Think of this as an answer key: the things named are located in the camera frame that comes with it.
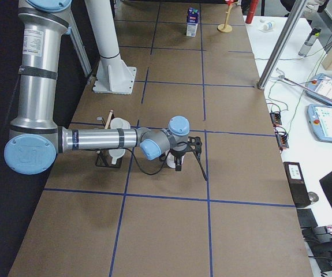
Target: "red cylinder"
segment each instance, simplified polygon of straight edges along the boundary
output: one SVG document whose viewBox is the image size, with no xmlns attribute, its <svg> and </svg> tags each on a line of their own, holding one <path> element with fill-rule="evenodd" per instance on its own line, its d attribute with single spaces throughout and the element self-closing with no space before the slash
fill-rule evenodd
<svg viewBox="0 0 332 277">
<path fill-rule="evenodd" d="M 256 12 L 256 9 L 258 6 L 258 2 L 259 2 L 259 0 L 252 0 L 245 23 L 247 23 L 247 24 L 252 23 L 254 13 Z"/>
</svg>

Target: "bottle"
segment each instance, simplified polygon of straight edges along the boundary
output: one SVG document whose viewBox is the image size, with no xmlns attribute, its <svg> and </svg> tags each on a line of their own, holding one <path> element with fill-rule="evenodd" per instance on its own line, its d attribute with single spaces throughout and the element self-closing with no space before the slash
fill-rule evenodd
<svg viewBox="0 0 332 277">
<path fill-rule="evenodd" d="M 275 21 L 268 21 L 263 24 L 262 29 L 264 31 L 272 30 L 275 27 Z"/>
<path fill-rule="evenodd" d="M 321 28 L 315 27 L 315 28 L 312 29 L 312 31 L 309 33 L 307 39 L 305 40 L 305 42 L 303 43 L 301 49 L 298 52 L 299 56 L 304 57 L 308 54 L 308 52 L 310 51 L 312 45 L 314 45 L 316 39 L 320 35 L 320 32 L 321 32 Z"/>
</svg>

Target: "white base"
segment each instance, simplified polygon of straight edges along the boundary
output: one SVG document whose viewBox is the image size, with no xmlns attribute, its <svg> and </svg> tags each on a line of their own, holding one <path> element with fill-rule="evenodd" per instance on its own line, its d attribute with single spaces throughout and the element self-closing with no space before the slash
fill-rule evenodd
<svg viewBox="0 0 332 277">
<path fill-rule="evenodd" d="M 96 74 L 97 81 L 95 82 L 92 89 L 95 93 L 132 93 L 137 69 L 126 66 L 126 64 L 122 60 L 121 62 L 124 74 L 111 74 L 110 65 L 108 66 L 108 74 L 106 74 L 104 72 L 103 66 L 101 65 L 102 61 L 99 62 L 98 72 Z"/>
</svg>

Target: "blue cap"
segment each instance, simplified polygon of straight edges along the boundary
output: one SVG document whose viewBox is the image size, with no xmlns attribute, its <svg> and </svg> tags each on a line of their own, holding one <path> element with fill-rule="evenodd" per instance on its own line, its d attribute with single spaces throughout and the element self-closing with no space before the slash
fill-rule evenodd
<svg viewBox="0 0 332 277">
<path fill-rule="evenodd" d="M 180 115 L 171 118 L 168 128 L 177 136 L 187 136 L 190 132 L 189 121 Z"/>
<path fill-rule="evenodd" d="M 159 145 L 154 140 L 148 138 L 140 143 L 140 148 L 148 160 L 154 160 L 162 154 Z"/>
<path fill-rule="evenodd" d="M 58 13 L 71 5 L 72 0 L 26 0 L 31 6 L 47 13 Z"/>
<path fill-rule="evenodd" d="M 21 134 L 12 138 L 4 148 L 6 164 L 26 175 L 45 171 L 54 162 L 57 153 L 50 140 L 38 134 Z"/>
</svg>

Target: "box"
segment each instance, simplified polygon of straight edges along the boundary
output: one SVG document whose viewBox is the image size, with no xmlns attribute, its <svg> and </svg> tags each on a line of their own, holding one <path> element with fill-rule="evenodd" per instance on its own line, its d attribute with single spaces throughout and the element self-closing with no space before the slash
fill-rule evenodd
<svg viewBox="0 0 332 277">
<path fill-rule="evenodd" d="M 194 8 L 188 9 L 188 14 L 186 16 L 186 35 L 195 36 L 196 30 L 198 28 L 199 21 L 199 10 Z"/>
</svg>

